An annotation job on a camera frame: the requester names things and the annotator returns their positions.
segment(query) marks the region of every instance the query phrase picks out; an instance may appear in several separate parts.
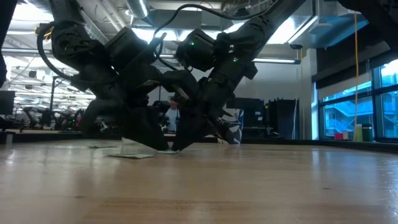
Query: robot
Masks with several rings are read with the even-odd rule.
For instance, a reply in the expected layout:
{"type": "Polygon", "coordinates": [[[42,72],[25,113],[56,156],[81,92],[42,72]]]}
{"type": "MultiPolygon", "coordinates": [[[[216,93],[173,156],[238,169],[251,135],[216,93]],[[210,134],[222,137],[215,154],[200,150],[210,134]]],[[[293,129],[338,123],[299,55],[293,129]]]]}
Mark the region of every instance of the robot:
{"type": "MultiPolygon", "coordinates": [[[[16,0],[6,1],[9,10],[12,10],[11,2],[16,4],[16,0]]],[[[176,59],[185,70],[177,70],[159,57],[160,52],[156,48],[162,48],[165,34],[147,44],[131,29],[125,27],[103,45],[90,39],[86,33],[76,0],[49,2],[55,21],[40,27],[37,38],[40,56],[61,78],[70,80],[71,84],[81,91],[90,89],[96,95],[96,99],[87,107],[79,123],[80,129],[89,133],[96,117],[106,113],[118,118],[124,138],[157,150],[168,150],[169,145],[159,126],[158,113],[147,105],[147,94],[162,85],[167,91],[175,93],[180,105],[181,118],[172,150],[181,151],[209,134],[221,139],[233,137],[228,127],[218,121],[222,107],[227,100],[234,98],[233,91],[243,77],[254,78],[257,69],[252,60],[257,57],[276,29],[305,0],[274,0],[267,10],[244,17],[229,17],[195,4],[180,7],[176,13],[185,7],[197,7],[226,19],[248,19],[236,32],[221,33],[216,40],[200,29],[189,34],[179,45],[176,53],[176,59]],[[45,56],[43,39],[50,29],[54,57],[78,70],[78,75],[65,75],[45,56]],[[157,59],[172,70],[161,74],[151,65],[157,59]],[[208,77],[197,82],[189,67],[201,71],[213,70],[208,77]]],[[[371,13],[383,10],[376,0],[339,2],[349,9],[362,12],[371,23],[382,25],[380,22],[377,23],[377,16],[371,13]]],[[[3,17],[11,20],[9,13],[5,13],[3,17]]],[[[155,33],[172,22],[172,19],[160,26],[155,33]]],[[[385,16],[382,19],[392,20],[385,16]]],[[[387,43],[394,47],[393,42],[396,38],[388,38],[391,41],[387,43]]]]}

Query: window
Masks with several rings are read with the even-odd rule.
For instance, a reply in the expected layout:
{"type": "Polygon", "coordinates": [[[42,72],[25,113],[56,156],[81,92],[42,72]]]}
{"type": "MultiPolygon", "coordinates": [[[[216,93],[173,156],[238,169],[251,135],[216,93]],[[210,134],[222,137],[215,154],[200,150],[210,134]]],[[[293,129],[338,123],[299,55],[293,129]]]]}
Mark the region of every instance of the window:
{"type": "MultiPolygon", "coordinates": [[[[355,100],[325,106],[325,135],[354,131],[355,100]]],[[[373,101],[371,97],[358,99],[357,124],[373,124],[373,101]]]]}
{"type": "Polygon", "coordinates": [[[380,67],[382,87],[398,84],[398,60],[393,60],[380,67]]]}
{"type": "Polygon", "coordinates": [[[398,92],[382,95],[384,137],[398,138],[398,92]]]}
{"type": "MultiPolygon", "coordinates": [[[[366,93],[367,91],[371,91],[372,88],[372,82],[368,81],[366,83],[362,83],[358,85],[358,93],[366,93]]],[[[339,93],[333,94],[331,96],[327,96],[323,99],[324,102],[330,101],[330,100],[335,100],[335,99],[340,99],[346,96],[352,96],[355,95],[356,87],[349,88],[347,90],[341,91],[339,93]]]]}

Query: cloth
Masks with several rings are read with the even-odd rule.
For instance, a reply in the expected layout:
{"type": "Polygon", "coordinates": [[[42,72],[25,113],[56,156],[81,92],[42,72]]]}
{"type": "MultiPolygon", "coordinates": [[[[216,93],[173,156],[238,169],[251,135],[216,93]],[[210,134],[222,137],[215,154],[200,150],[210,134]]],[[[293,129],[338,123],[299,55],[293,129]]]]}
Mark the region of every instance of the cloth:
{"type": "Polygon", "coordinates": [[[176,132],[176,130],[177,130],[177,118],[180,118],[179,110],[170,108],[166,112],[166,116],[169,118],[169,123],[170,123],[167,126],[167,129],[169,131],[176,132]]]}

